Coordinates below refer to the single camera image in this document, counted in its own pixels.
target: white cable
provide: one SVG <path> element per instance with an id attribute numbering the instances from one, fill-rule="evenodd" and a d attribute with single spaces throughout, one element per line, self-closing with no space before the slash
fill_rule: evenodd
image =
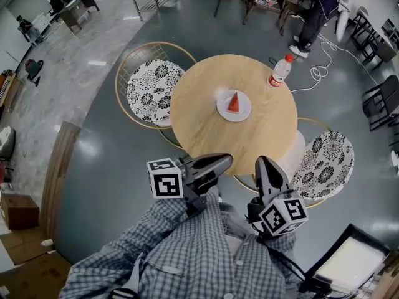
<path id="1" fill-rule="evenodd" d="M 297 91 L 309 91 L 309 90 L 312 90 L 316 85 L 318 85 L 318 84 L 322 81 L 322 78 L 328 76 L 328 74 L 329 74 L 329 66 L 330 66 L 330 64 L 332 63 L 332 58 L 331 58 L 331 56 L 327 53 L 327 51 L 324 49 L 324 47 L 323 47 L 324 44 L 327 44 L 333 51 L 341 50 L 341 51 L 344 51 L 344 52 L 349 53 L 349 54 L 350 54 L 353 58 L 355 58 L 356 61 L 363 67 L 363 69 L 367 72 L 368 76 L 374 81 L 375 85 L 378 85 L 378 83 L 373 79 L 373 77 L 372 77 L 372 76 L 370 75 L 370 73 L 367 71 L 367 69 L 365 68 L 365 66 L 363 65 L 363 63 L 361 63 L 361 61 L 359 61 L 359 59 L 358 59 L 356 56 L 354 56 L 354 55 L 353 55 L 352 53 L 350 53 L 348 50 L 341 49 L 339 46 L 337 46 L 337 45 L 335 45 L 334 43 L 332 43 L 331 41 L 327 40 L 322 34 L 319 34 L 317 37 L 320 38 L 320 39 L 322 39 L 322 42 L 321 42 L 322 50 L 324 51 L 325 54 L 327 54 L 327 56 L 328 56 L 329 59 L 330 59 L 330 62 L 329 62 L 326 66 L 324 66 L 324 65 L 317 65 L 317 66 L 312 67 L 312 68 L 310 69 L 310 74 L 312 75 L 312 78 L 316 81 L 316 83 L 315 83 L 312 87 L 310 87 L 310 88 L 298 88 L 297 90 L 291 91 L 291 93 L 294 93 L 294 92 L 297 92 Z"/>

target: shirt pocket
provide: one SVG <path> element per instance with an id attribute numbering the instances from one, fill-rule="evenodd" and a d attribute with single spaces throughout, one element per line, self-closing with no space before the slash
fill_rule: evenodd
<path id="1" fill-rule="evenodd" d="M 140 298 L 184 298 L 192 240 L 170 239 L 155 247 L 143 262 Z"/>

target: black and white floral cushion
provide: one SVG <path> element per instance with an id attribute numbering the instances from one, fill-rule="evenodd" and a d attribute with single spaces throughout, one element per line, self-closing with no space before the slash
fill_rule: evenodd
<path id="1" fill-rule="evenodd" d="M 126 88 L 127 101 L 136 116 L 152 122 L 168 118 L 171 94 L 183 73 L 177 64 L 169 61 L 141 64 Z"/>
<path id="2" fill-rule="evenodd" d="M 352 144 L 343 134 L 328 131 L 306 146 L 292 183 L 304 199 L 320 201 L 344 188 L 355 164 Z"/>

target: black pants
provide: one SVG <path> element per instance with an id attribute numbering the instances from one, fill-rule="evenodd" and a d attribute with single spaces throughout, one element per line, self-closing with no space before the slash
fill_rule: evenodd
<path id="1" fill-rule="evenodd" d="M 318 1 L 311 10 L 307 11 L 305 14 L 302 14 L 302 17 L 305 19 L 305 23 L 299 36 L 298 49 L 301 52 L 310 52 L 310 47 L 316 41 L 317 36 L 322 30 L 324 24 L 326 24 L 337 14 L 337 10 L 331 12 L 331 14 L 328 10 L 326 10 L 326 14 L 324 15 L 322 6 Z"/>

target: cardboard box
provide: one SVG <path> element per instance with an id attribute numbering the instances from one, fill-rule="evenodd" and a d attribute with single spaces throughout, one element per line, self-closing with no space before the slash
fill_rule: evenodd
<path id="1" fill-rule="evenodd" d="M 7 299 L 56 299 L 68 277 L 70 263 L 60 254 L 41 255 L 0 273 L 0 293 Z"/>
<path id="2" fill-rule="evenodd" d="M 10 234 L 0 235 L 0 241 L 15 265 L 53 250 L 53 246 L 44 247 L 41 245 L 41 242 L 45 239 L 44 232 L 40 227 L 15 230 Z"/>
<path id="3" fill-rule="evenodd" d="M 8 229 L 28 229 L 39 225 L 39 207 L 29 195 L 1 193 L 0 207 Z"/>

